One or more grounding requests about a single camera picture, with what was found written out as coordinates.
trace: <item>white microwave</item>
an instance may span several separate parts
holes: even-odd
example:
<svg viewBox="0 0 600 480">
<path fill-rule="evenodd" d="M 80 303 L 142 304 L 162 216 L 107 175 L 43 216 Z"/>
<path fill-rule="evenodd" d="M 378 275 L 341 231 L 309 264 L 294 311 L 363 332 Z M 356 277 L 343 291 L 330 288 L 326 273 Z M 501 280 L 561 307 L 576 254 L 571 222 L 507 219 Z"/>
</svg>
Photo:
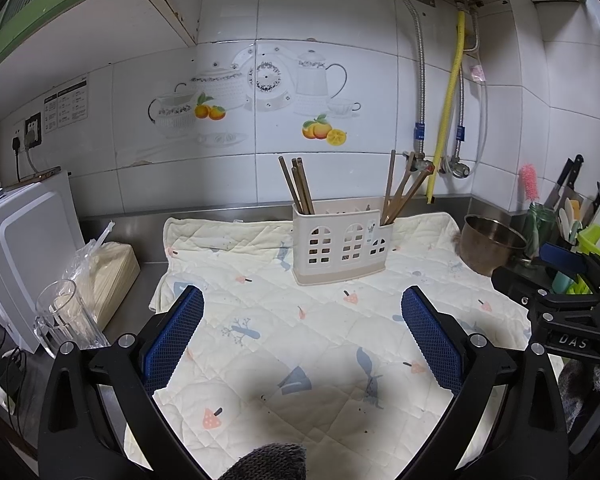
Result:
<svg viewBox="0 0 600 480">
<path fill-rule="evenodd" d="M 23 350 L 39 345 L 38 295 L 83 246 L 65 171 L 0 198 L 0 323 Z"/>
</svg>

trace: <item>quilted mat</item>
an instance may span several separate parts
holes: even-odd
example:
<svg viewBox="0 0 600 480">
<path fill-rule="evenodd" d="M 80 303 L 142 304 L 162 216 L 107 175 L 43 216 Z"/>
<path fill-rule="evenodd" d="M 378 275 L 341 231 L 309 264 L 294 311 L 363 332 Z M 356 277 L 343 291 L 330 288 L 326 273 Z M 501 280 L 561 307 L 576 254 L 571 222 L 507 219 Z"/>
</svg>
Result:
<svg viewBox="0 0 600 480">
<path fill-rule="evenodd" d="M 311 480 L 393 480 L 452 398 L 402 320 L 404 289 L 418 285 L 468 333 L 508 348 L 526 347 L 526 310 L 456 255 L 446 213 L 397 220 L 386 270 L 329 285 L 296 284 L 291 231 L 291 222 L 166 222 L 169 267 L 150 308 L 167 311 L 193 284 L 205 315 L 155 402 L 212 478 L 259 446 L 293 442 L 306 447 Z M 501 396 L 492 393 L 464 462 L 480 452 Z M 128 428 L 125 452 L 148 466 Z"/>
</svg>

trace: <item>pink brush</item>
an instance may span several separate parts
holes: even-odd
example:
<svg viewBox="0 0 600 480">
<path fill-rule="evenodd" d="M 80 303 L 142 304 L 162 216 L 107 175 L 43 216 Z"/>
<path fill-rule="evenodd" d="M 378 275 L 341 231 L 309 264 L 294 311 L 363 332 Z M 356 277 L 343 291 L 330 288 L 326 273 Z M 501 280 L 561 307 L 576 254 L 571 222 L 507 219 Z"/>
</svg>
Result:
<svg viewBox="0 0 600 480">
<path fill-rule="evenodd" d="M 538 176 L 536 175 L 536 168 L 533 164 L 525 164 L 518 171 L 520 175 L 520 182 L 525 188 L 525 197 L 531 202 L 536 202 L 540 198 L 538 193 Z"/>
</svg>

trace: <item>braided hose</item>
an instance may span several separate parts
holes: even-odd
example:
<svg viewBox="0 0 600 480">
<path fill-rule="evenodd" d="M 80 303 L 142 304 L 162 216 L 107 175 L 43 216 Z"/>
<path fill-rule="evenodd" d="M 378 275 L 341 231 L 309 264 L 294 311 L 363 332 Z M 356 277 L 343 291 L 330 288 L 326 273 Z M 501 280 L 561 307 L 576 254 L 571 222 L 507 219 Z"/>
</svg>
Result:
<svg viewBox="0 0 600 480">
<path fill-rule="evenodd" d="M 425 98 L 426 98 L 426 69 L 424 63 L 424 42 L 422 40 L 422 24 L 420 15 L 413 6 L 411 0 L 402 0 L 404 6 L 410 12 L 413 18 L 413 25 L 416 30 L 416 44 L 418 46 L 418 80 L 420 83 L 420 95 L 418 96 L 418 122 L 424 124 L 425 119 Z M 424 139 L 417 139 L 416 151 L 424 153 Z"/>
<path fill-rule="evenodd" d="M 475 44 L 471 48 L 464 49 L 464 52 L 476 52 L 480 49 L 480 30 L 478 29 L 478 14 L 472 10 L 471 21 L 474 26 Z M 462 78 L 462 68 L 458 73 L 458 126 L 464 126 L 464 79 Z M 454 159 L 460 159 L 460 147 L 462 140 L 456 139 L 454 148 Z"/>
</svg>

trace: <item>screw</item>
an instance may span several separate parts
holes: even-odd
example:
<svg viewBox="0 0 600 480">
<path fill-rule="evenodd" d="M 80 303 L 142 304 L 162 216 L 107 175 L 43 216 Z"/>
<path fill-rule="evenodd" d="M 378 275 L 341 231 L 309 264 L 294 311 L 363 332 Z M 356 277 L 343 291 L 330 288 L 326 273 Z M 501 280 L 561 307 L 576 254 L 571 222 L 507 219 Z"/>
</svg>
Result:
<svg viewBox="0 0 600 480">
<path fill-rule="evenodd" d="M 471 344 L 474 345 L 476 348 L 482 348 L 483 346 L 487 346 L 487 338 L 485 338 L 485 336 L 483 336 L 482 334 L 473 334 L 469 341 L 471 341 Z"/>
<path fill-rule="evenodd" d="M 74 349 L 74 342 L 73 341 L 65 341 L 60 346 L 60 353 L 62 355 L 67 355 L 73 349 Z"/>
<path fill-rule="evenodd" d="M 118 344 L 122 348 L 129 348 L 136 341 L 136 336 L 133 334 L 123 334 L 118 339 Z"/>
<path fill-rule="evenodd" d="M 544 346 L 540 343 L 531 343 L 531 351 L 536 355 L 544 354 Z"/>
</svg>

